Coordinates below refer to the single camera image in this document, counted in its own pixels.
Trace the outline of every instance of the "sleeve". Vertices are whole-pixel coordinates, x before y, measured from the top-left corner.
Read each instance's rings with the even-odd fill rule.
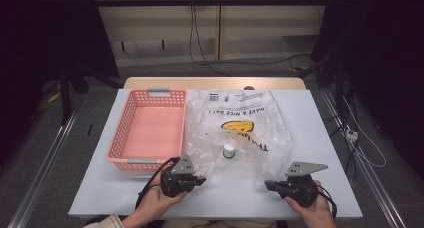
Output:
[[[119,217],[115,214],[107,217],[99,223],[92,223],[84,228],[125,228]]]

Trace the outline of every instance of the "pink plastic basket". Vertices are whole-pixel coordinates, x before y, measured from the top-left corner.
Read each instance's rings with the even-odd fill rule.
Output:
[[[121,170],[157,170],[181,156],[185,90],[132,90],[122,111],[107,159]]]

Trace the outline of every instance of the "clear plastic bag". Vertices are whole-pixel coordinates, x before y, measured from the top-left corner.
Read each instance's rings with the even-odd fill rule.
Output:
[[[188,102],[185,150],[197,175],[227,164],[223,146],[249,158],[260,181],[289,167],[293,141],[270,91],[197,90]]]

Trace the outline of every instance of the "table surface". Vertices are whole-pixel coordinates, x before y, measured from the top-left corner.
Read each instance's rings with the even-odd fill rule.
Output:
[[[298,78],[237,77],[142,77],[130,78],[125,88],[270,89],[279,104],[294,149],[291,161],[327,164],[328,169],[312,174],[320,180],[338,205],[338,218],[362,217],[362,212],[344,174],[343,167],[325,130],[311,93]],[[69,215],[90,218],[116,213],[128,215],[152,172],[121,171],[106,160],[114,129],[119,122],[130,89],[121,89],[78,190]],[[254,184],[254,167],[243,157],[216,170],[181,203],[171,207],[162,219],[298,219],[277,193]]]

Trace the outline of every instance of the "human hand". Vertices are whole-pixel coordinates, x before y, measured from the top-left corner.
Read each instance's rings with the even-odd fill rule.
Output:
[[[158,219],[172,205],[181,202],[187,192],[183,192],[176,197],[168,197],[163,194],[160,188],[160,175],[157,175],[150,184],[150,189],[144,195],[143,200],[137,209],[125,218],[122,223],[126,228],[141,227],[153,220]]]
[[[322,192],[321,182],[315,181],[318,185],[318,191]],[[336,223],[333,219],[333,216],[330,212],[330,206],[328,201],[318,195],[315,202],[310,207],[301,207],[295,200],[290,197],[284,198],[284,200],[289,204],[289,206],[299,213],[302,219],[305,221],[308,228],[331,228],[336,227]]]

